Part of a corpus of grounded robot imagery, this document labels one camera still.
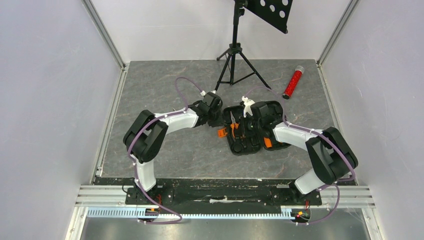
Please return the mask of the large orange-handled screwdriver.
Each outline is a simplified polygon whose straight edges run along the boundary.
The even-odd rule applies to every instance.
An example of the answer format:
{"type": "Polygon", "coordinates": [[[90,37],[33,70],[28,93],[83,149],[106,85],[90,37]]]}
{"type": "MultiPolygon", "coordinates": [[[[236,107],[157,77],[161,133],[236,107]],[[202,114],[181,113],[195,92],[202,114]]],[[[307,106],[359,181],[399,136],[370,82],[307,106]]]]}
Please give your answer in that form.
{"type": "Polygon", "coordinates": [[[270,148],[272,148],[272,147],[273,147],[273,144],[272,144],[272,141],[271,141],[271,139],[270,139],[270,138],[268,138],[268,137],[264,137],[264,138],[263,138],[263,142],[264,142],[264,145],[265,145],[265,147],[266,147],[267,149],[270,149],[270,148]]]}

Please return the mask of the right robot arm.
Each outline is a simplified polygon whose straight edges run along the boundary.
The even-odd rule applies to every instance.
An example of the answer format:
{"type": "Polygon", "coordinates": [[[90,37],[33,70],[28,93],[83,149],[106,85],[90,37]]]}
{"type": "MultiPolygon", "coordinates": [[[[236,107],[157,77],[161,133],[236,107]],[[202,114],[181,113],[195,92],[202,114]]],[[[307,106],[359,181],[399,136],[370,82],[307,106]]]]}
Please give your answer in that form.
{"type": "Polygon", "coordinates": [[[265,149],[294,146],[308,153],[312,169],[291,183],[288,196],[293,203],[302,204],[312,191],[345,181],[344,176],[353,174],[358,166],[357,157],[337,128],[310,129],[292,124],[279,102],[244,99],[242,106],[248,129],[259,135],[265,149]]]}

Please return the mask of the orange-handled pliers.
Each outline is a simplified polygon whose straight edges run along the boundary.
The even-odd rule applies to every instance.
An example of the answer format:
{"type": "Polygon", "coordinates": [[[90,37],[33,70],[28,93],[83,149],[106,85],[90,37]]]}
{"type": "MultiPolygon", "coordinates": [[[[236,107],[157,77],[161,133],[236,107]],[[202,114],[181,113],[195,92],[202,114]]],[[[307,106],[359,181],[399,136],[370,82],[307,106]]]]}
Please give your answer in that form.
{"type": "Polygon", "coordinates": [[[232,137],[233,137],[234,140],[236,140],[238,135],[240,134],[239,123],[236,122],[236,119],[235,119],[232,111],[230,111],[230,119],[231,119],[230,127],[231,127],[232,137]]]}

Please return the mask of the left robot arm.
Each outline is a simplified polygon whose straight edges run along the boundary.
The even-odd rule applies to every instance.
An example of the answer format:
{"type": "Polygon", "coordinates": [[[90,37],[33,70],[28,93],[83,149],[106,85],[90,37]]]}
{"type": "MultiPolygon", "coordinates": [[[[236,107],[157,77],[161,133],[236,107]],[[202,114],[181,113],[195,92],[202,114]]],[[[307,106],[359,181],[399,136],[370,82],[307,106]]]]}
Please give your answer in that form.
{"type": "Polygon", "coordinates": [[[154,158],[158,155],[167,134],[196,128],[202,125],[216,127],[220,124],[223,101],[215,92],[206,92],[203,99],[183,109],[167,113],[140,112],[123,137],[127,156],[134,166],[134,182],[139,187],[137,197],[144,204],[157,198],[154,188],[157,179],[154,158]]]}

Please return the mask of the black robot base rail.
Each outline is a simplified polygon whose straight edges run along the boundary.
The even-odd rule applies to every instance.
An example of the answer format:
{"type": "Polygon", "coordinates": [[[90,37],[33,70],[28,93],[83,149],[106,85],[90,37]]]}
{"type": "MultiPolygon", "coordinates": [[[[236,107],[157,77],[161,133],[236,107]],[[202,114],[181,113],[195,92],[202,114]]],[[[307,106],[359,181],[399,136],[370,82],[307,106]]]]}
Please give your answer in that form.
{"type": "Polygon", "coordinates": [[[147,194],[181,215],[277,214],[281,206],[322,205],[318,191],[296,193],[292,179],[159,178],[147,194]]]}

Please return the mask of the black plastic tool case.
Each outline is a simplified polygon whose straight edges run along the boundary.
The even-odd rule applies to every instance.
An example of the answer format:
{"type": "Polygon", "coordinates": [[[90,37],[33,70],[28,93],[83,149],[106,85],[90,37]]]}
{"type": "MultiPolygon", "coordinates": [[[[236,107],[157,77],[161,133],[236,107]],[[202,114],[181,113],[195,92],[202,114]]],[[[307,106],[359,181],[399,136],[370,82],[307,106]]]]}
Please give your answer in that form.
{"type": "Polygon", "coordinates": [[[227,139],[232,154],[249,155],[261,149],[275,151],[290,146],[277,141],[273,134],[274,127],[283,122],[284,110],[279,102],[256,102],[251,106],[251,112],[244,115],[242,103],[227,107],[222,112],[223,128],[218,131],[218,136],[227,139]]]}

